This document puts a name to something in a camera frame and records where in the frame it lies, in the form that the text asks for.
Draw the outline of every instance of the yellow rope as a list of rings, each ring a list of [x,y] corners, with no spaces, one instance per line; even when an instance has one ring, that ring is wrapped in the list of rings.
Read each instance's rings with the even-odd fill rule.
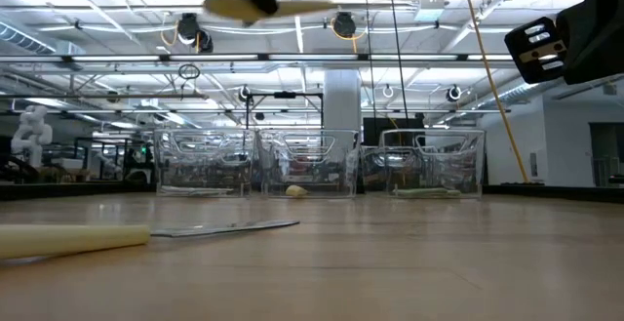
[[[176,41],[177,41],[177,24],[178,24],[178,23],[179,23],[179,20],[177,20],[177,21],[175,22],[174,41],[172,41],[172,42],[168,42],[168,41],[167,41],[167,39],[165,38],[165,31],[160,31],[160,39],[162,39],[162,40],[163,40],[163,43],[167,44],[167,45],[168,45],[168,46],[170,46],[170,47],[171,47],[173,44],[175,44],[175,43],[176,43]]]
[[[511,132],[511,127],[509,126],[507,115],[505,115],[505,109],[503,108],[503,104],[500,102],[500,98],[498,97],[498,92],[496,91],[496,85],[494,84],[494,79],[491,76],[491,70],[489,69],[489,62],[486,56],[486,49],[484,48],[484,42],[481,37],[481,32],[479,31],[477,18],[475,17],[475,9],[472,5],[472,0],[467,0],[467,1],[468,1],[468,6],[470,8],[470,17],[472,18],[472,24],[475,27],[475,33],[477,34],[477,40],[479,42],[479,49],[481,50],[481,55],[483,56],[483,59],[484,59],[484,65],[486,66],[487,79],[489,80],[489,86],[491,87],[491,92],[494,94],[494,99],[496,100],[498,111],[500,112],[500,116],[502,117],[503,123],[505,124],[505,129],[507,130],[507,136],[509,136],[509,142],[511,143],[511,146],[514,149],[514,154],[516,155],[516,161],[518,161],[518,167],[520,168],[520,172],[523,175],[523,181],[525,183],[528,183],[527,171],[525,171],[525,165],[523,165],[523,159],[520,156],[520,151],[518,151],[518,147],[516,146],[516,141],[514,140],[514,135]]]

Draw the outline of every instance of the ceiling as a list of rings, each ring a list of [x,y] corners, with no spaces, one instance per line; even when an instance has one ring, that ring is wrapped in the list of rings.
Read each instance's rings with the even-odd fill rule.
[[[182,13],[199,14],[198,21],[214,41],[214,54],[479,54],[476,35],[463,34],[461,27],[470,19],[466,0],[332,0],[341,3],[341,9],[352,13],[353,19],[364,33],[353,42],[338,39],[324,24],[331,22],[336,11],[301,16],[264,20],[250,28],[233,20],[225,20],[201,11],[204,0],[0,0],[0,22],[18,27],[31,37],[58,48],[58,53],[67,54],[67,42],[74,49],[87,55],[163,55],[194,54],[194,48],[179,40],[172,46],[167,42],[175,37],[174,23]],[[510,29],[540,17],[553,17],[560,10],[581,0],[473,0],[479,12],[494,10],[484,15],[481,29],[488,54],[508,54],[503,42]],[[93,6],[102,9],[98,13]],[[364,32],[369,18],[370,31]],[[32,54],[14,44],[0,42],[0,55]],[[403,69],[393,64],[373,64],[368,61],[351,66],[360,71],[363,95],[372,96],[374,90],[377,108],[403,106],[400,98],[388,98],[383,94],[387,86],[401,90],[402,79],[406,83],[408,108],[457,108],[487,95],[490,91],[486,71],[480,63],[448,64],[443,61],[425,65],[407,63]],[[236,102],[242,86],[253,92],[274,91],[323,92],[324,71],[338,68],[340,64],[327,62],[314,64],[278,64],[270,61],[249,63],[226,61],[198,63],[202,75],[188,82],[187,93],[195,90],[214,102],[202,99],[159,99],[157,105],[171,109],[240,108]],[[173,94],[179,93],[183,84],[177,77],[177,64],[170,65],[170,72],[152,62],[123,63],[81,63],[82,70],[72,72],[58,68],[52,63],[10,63],[5,61],[5,74],[19,72],[22,75],[50,83],[55,87],[47,90],[27,87],[15,80],[4,80],[0,85],[5,93],[46,94],[70,91],[82,86],[79,93],[105,94],[117,91],[121,94]],[[144,72],[121,74],[116,70],[142,70]],[[500,64],[493,71],[495,83],[500,87],[518,78],[519,73],[512,63]],[[460,103],[449,104],[446,90],[456,85],[464,91]],[[102,109],[136,108],[140,99],[121,100],[110,103],[106,100],[78,100],[71,105]],[[304,99],[267,99],[261,107],[267,108],[309,108],[309,113],[267,115],[259,124],[318,124],[319,115]],[[110,118],[107,115],[94,117],[98,120]],[[195,125],[233,125],[241,114],[217,115],[196,113],[184,115]],[[130,121],[139,118],[153,121],[150,115],[141,114],[125,117]]]

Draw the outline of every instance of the exposed ceiling pipe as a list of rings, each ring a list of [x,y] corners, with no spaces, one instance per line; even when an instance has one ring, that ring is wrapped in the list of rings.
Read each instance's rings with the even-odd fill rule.
[[[159,94],[135,94],[135,95],[0,95],[0,100],[3,99],[28,99],[28,98],[41,98],[45,97],[47,99],[52,100],[86,100],[86,99],[207,99],[206,96],[191,94],[188,96],[184,96],[182,94],[167,94],[167,95],[159,95]]]
[[[276,69],[280,68],[280,67],[293,67],[293,63],[276,63],[276,64],[264,64],[262,66],[258,66],[258,67],[253,67],[253,68],[249,68],[249,67],[240,67],[240,66],[232,66],[232,67],[224,67],[224,68],[206,68],[206,67],[202,67],[202,73],[270,73],[275,71]],[[112,68],[102,68],[102,69],[98,69],[98,68],[85,68],[79,71],[72,71],[72,70],[59,70],[59,69],[42,69],[42,70],[37,70],[37,75],[40,76],[44,76],[44,75],[62,75],[62,76],[66,76],[66,75],[141,75],[141,74],[176,74],[179,70],[178,66],[173,66],[173,67],[166,67],[166,66],[162,66],[162,67],[157,67],[157,68],[150,68],[150,69],[146,69],[146,68],[132,68],[132,69],[125,69],[125,68],[117,68],[117,69],[112,69]],[[30,69],[26,70],[20,70],[22,72],[29,72]]]
[[[482,8],[476,14],[477,21],[485,20],[504,1],[505,0],[491,0],[488,5]],[[461,42],[464,38],[466,38],[466,36],[468,36],[468,34],[471,31],[474,30],[474,27],[472,27],[472,24],[473,24],[472,19],[468,19],[466,22],[464,22],[459,28],[459,30],[452,36],[452,38],[450,38],[450,40],[444,46],[444,48],[442,48],[439,51],[439,53],[447,53],[451,51],[453,48],[455,48],[455,46],[457,46],[459,42]],[[416,71],[414,71],[413,74],[408,78],[408,81],[406,82],[406,87],[409,87],[411,84],[413,84],[418,78],[418,75],[422,73],[424,70],[425,68],[417,68]]]
[[[34,34],[28,34],[26,29],[4,16],[0,16],[0,40],[15,44],[34,54],[53,54],[56,52],[55,47],[35,38]]]
[[[223,85],[221,84],[221,82],[219,82],[214,76],[212,76],[210,73],[202,73],[202,76],[204,76],[209,82],[211,82],[215,87],[219,88],[221,90],[221,94],[234,106],[234,107],[238,107],[241,106],[237,101],[235,101],[232,96],[230,96],[229,93],[227,93],[227,90],[225,89],[225,87],[223,87]]]
[[[107,20],[110,24],[115,26],[115,28],[117,28],[120,31],[124,32],[124,34],[131,41],[133,41],[135,44],[139,45],[141,48],[145,48],[143,46],[143,44],[138,40],[138,38],[136,36],[134,36],[131,32],[126,30],[121,24],[119,24],[119,22],[117,22],[114,18],[112,18],[109,14],[107,14],[100,6],[98,6],[98,4],[96,4],[96,2],[94,2],[93,0],[85,0],[85,1],[87,1],[87,3],[89,3],[89,7],[91,7],[91,9],[93,11],[98,13],[103,19]],[[54,11],[58,13],[59,9],[57,7],[54,7]]]

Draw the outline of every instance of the transparent storage container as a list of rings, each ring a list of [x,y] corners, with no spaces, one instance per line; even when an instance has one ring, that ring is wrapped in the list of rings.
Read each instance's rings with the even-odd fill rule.
[[[360,153],[365,192],[384,191],[386,188],[384,149],[362,145]]]
[[[360,158],[357,131],[262,130],[258,139],[265,195],[355,196]]]
[[[405,129],[381,134],[386,190],[401,198],[481,198],[485,132]]]
[[[241,129],[154,132],[158,193],[241,197],[252,188],[255,132]]]

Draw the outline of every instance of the ceiling duct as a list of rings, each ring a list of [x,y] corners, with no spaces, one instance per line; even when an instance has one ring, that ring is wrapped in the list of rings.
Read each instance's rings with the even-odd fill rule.
[[[36,38],[36,34],[11,22],[5,16],[0,16],[0,39],[38,55],[54,54],[57,51],[51,44]]]
[[[39,33],[0,15],[0,40],[22,48],[36,55],[81,55],[84,49],[77,45],[51,38],[43,38]]]

